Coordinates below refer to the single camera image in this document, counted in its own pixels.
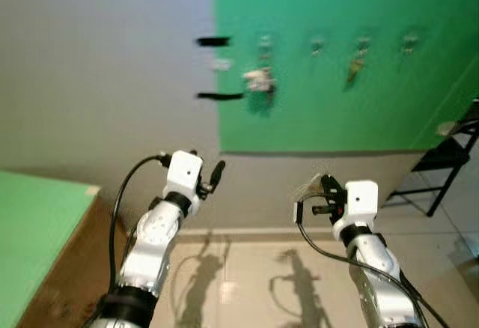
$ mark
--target black chair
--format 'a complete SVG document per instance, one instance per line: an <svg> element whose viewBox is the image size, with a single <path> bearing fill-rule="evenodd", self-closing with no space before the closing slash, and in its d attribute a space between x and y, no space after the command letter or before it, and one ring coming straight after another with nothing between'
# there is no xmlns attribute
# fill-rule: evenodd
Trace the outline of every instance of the black chair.
<svg viewBox="0 0 479 328"><path fill-rule="evenodd" d="M430 171L434 169L452 168L448 179L443 186L427 187L421 189L409 189L407 191L394 191L389 198L394 195L410 195L413 193L439 191L436 199L427 211L427 215L432 217L437 207L444 198L446 192L451 186L454 178L460 169L469 161L469 154L479 136L479 102L475 101L464 118L459 122L454 134L464 133L470 138L465 146L457 142L454 137L444 140L439 146L429 150L421 161L412 169L412 171Z"/></svg>

